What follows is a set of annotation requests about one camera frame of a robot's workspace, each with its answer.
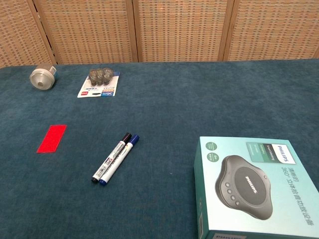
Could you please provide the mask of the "blue felt table cover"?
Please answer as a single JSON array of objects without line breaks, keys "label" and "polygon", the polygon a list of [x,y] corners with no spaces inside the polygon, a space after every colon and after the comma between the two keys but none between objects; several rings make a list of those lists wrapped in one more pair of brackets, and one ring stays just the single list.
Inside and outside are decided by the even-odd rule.
[{"label": "blue felt table cover", "polygon": [[[201,136],[287,139],[319,190],[319,59],[109,64],[113,97],[77,98],[92,65],[0,69],[0,239],[197,238]],[[36,153],[51,125],[67,129]],[[129,132],[109,182],[92,176]]]}]

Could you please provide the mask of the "Philips speakerphone box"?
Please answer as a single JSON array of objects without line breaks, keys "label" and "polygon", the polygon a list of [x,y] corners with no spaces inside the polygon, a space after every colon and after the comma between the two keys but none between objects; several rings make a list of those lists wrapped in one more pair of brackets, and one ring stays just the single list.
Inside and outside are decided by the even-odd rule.
[{"label": "Philips speakerphone box", "polygon": [[319,239],[319,191],[288,140],[201,136],[198,239]]}]

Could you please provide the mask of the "black whiteboard marker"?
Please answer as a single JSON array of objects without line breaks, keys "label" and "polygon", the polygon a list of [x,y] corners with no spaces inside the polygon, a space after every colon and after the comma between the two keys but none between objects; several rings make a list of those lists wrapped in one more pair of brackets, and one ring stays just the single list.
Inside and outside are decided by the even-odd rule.
[{"label": "black whiteboard marker", "polygon": [[108,155],[106,160],[102,163],[102,165],[99,167],[99,169],[95,172],[95,174],[92,176],[91,181],[94,184],[97,184],[101,177],[105,174],[105,172],[109,169],[113,161],[116,159],[116,157],[119,155],[119,153],[123,150],[124,146],[128,143],[130,138],[132,137],[131,133],[127,132],[122,140],[119,141],[119,143],[116,145],[116,147],[113,149],[113,151]]}]

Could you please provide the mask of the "red flat card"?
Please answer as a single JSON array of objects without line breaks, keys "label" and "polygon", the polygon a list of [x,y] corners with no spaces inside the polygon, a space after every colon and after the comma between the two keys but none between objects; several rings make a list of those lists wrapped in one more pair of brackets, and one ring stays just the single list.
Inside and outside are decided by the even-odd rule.
[{"label": "red flat card", "polygon": [[36,153],[54,153],[66,129],[66,124],[51,125]]}]

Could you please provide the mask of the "blue whiteboard marker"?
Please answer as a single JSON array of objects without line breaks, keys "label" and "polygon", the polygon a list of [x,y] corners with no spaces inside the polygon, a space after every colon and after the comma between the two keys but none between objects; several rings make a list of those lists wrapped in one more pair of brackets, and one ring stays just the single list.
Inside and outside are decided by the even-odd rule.
[{"label": "blue whiteboard marker", "polygon": [[134,145],[138,142],[139,140],[139,136],[137,134],[133,135],[131,137],[131,139],[129,140],[129,142],[125,145],[124,149],[121,151],[121,153],[115,158],[115,160],[113,161],[113,163],[111,164],[111,166],[109,167],[109,169],[106,171],[106,173],[101,177],[101,179],[99,180],[99,183],[103,186],[105,186],[109,180],[111,179],[111,177],[113,176],[113,174],[115,173],[115,171],[118,169],[118,167],[120,166],[120,164],[123,162],[123,160],[125,159],[125,157],[128,155],[128,153],[130,152],[130,150],[134,147]]}]

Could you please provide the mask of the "clear plastic jar white lid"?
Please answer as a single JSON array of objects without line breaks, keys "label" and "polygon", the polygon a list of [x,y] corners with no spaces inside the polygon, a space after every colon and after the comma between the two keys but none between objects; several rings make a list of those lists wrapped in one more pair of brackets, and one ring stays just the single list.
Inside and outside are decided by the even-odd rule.
[{"label": "clear plastic jar white lid", "polygon": [[56,68],[53,64],[41,63],[29,76],[30,82],[39,90],[49,90],[55,83]]}]

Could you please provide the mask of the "white and blue product package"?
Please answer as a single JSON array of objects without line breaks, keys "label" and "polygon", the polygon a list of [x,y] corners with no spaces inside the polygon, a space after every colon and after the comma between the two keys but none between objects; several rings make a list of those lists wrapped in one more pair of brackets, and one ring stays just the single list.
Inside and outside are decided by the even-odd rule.
[{"label": "white and blue product package", "polygon": [[119,72],[107,67],[91,69],[77,98],[115,96],[119,76]]}]

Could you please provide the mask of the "woven bamboo folding screen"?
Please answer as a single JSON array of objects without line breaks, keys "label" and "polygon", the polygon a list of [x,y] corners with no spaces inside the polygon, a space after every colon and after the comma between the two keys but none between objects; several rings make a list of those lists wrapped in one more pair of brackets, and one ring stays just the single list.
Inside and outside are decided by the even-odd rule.
[{"label": "woven bamboo folding screen", "polygon": [[0,68],[319,58],[319,0],[0,0]]}]

